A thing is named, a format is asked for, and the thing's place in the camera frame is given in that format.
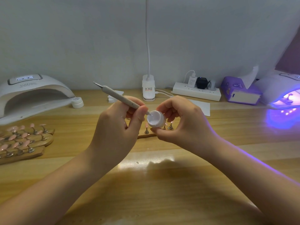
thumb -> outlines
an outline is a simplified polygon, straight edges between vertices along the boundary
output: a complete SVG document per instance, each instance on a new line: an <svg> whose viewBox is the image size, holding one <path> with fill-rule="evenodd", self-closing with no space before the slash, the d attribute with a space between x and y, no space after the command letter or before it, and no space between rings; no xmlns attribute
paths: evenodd
<svg viewBox="0 0 300 225"><path fill-rule="evenodd" d="M176 130L168 131L159 127L151 128L150 130L156 134L158 139L175 144Z"/></svg>
<svg viewBox="0 0 300 225"><path fill-rule="evenodd" d="M133 133L134 135L138 135L142 122L145 120L145 114L148 111L148 107L140 106L134 113L130 120L127 131Z"/></svg>

white tissue paper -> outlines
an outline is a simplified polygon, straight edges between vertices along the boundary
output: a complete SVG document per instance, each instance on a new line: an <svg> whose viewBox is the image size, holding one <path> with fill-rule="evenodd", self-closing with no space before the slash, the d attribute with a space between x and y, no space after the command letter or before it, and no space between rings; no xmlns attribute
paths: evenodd
<svg viewBox="0 0 300 225"><path fill-rule="evenodd" d="M247 74L245 76L238 76L238 78L242 79L246 89L248 89L251 86L251 84L253 83L253 81L256 79L258 69L259 69L258 66L254 66L253 70L249 74Z"/></svg>
<svg viewBox="0 0 300 225"><path fill-rule="evenodd" d="M124 94L123 91L117 91L117 90L115 90L115 92L118 93L118 94L120 94L120 95ZM108 98L108 103L115 103L115 102L118 101L116 98L112 97L111 95L107 96L107 98Z"/></svg>
<svg viewBox="0 0 300 225"><path fill-rule="evenodd" d="M200 107L205 116L210 117L210 103L209 102L201 102L197 100L189 100L196 106Z"/></svg>

white jar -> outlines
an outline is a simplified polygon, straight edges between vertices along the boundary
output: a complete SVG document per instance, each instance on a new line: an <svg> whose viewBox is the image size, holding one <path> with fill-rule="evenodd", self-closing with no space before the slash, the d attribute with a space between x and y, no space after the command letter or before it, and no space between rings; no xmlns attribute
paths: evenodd
<svg viewBox="0 0 300 225"><path fill-rule="evenodd" d="M162 128L166 123L166 117L162 112L153 110L150 112L151 115L147 116L147 122L152 127L160 127Z"/></svg>

wooden table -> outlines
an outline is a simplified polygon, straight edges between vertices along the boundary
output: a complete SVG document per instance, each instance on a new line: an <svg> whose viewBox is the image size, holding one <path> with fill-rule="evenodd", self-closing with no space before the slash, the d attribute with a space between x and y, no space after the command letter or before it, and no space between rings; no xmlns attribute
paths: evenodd
<svg viewBox="0 0 300 225"><path fill-rule="evenodd" d="M43 156L0 166L0 202L88 146L99 114L110 104L100 90L80 90L75 94L82 97L84 107L66 106L13 124L46 123L56 131L54 142ZM125 90L125 95L142 98L140 90ZM165 99L162 95L147 105L154 110ZM229 103L224 98L220 102L195 100L211 103L208 120L220 136L300 181L299 124L288 129L272 127L267 121L269 111L263 106ZM58 224L268 223L215 167L152 137L139 139L130 154L88 189Z"/></svg>

power strip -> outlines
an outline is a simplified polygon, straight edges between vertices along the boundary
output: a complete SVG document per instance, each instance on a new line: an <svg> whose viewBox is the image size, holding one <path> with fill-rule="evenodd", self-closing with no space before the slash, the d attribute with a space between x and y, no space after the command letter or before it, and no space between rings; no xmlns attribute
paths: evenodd
<svg viewBox="0 0 300 225"><path fill-rule="evenodd" d="M220 101L220 89L210 91L208 89L198 89L196 87L188 87L188 84L176 82L173 87L173 94L191 96L200 99Z"/></svg>

